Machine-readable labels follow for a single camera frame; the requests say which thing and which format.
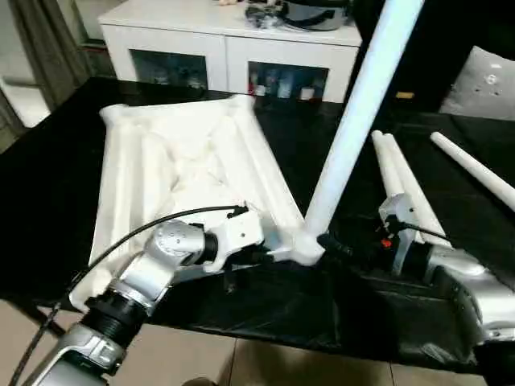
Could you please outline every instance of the robotic arm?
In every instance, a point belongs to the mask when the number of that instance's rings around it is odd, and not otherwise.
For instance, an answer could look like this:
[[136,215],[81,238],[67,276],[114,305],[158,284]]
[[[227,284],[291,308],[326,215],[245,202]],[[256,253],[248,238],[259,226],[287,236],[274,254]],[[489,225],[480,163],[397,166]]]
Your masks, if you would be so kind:
[[27,378],[26,386],[100,386],[113,376],[127,347],[170,287],[174,273],[188,265],[220,271],[228,256],[260,244],[263,232],[248,211],[204,232],[170,220],[159,225],[145,248],[133,255],[103,294],[90,298],[89,312],[59,340]]

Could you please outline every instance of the black table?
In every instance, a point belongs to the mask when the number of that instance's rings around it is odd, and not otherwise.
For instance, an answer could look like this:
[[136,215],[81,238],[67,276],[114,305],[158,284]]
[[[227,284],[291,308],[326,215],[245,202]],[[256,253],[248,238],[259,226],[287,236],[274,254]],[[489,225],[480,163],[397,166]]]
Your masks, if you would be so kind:
[[[0,155],[2,257],[0,297],[50,306],[86,266],[101,180],[106,105],[152,105],[227,97],[91,79],[50,117]],[[258,98],[257,119],[290,190],[305,212],[341,114],[341,105]],[[515,215],[429,141],[439,130],[515,186],[515,122],[392,113],[376,128],[395,133],[448,235],[510,281],[515,272]],[[354,248],[355,261],[376,240],[385,198],[368,142],[352,173],[331,230]],[[439,289],[393,279],[377,269],[349,268],[329,255],[315,267],[293,263],[179,284],[151,322],[294,347],[474,372],[471,344],[457,306]]]

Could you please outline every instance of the white pipe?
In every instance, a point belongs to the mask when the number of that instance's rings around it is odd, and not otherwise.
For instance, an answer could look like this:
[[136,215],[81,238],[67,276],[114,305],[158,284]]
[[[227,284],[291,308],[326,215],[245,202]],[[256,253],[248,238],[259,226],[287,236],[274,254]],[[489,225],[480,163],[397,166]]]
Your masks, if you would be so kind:
[[307,209],[306,234],[317,237],[328,230],[423,4],[424,0],[385,1]]
[[377,162],[379,163],[383,184],[385,185],[386,196],[393,197],[394,195],[404,193],[402,182],[384,141],[383,133],[379,130],[374,130],[372,132],[372,141],[373,147],[376,150]]
[[442,134],[434,132],[431,141],[515,211],[515,189],[511,185]]
[[[401,148],[395,141],[392,134],[385,134],[383,137],[386,145],[388,146],[389,153],[392,156],[395,168],[397,169],[399,178],[402,181],[404,191],[410,195],[411,202],[413,203],[415,215],[418,219],[418,225],[422,228],[428,229],[433,232],[437,232],[445,236],[442,225],[440,224],[438,217],[436,217],[433,208],[429,204],[426,195],[422,191],[422,188],[418,184],[413,171],[410,169],[410,165],[406,161]],[[428,243],[444,245],[451,248],[451,243],[436,236],[427,235],[422,233],[422,238]]]

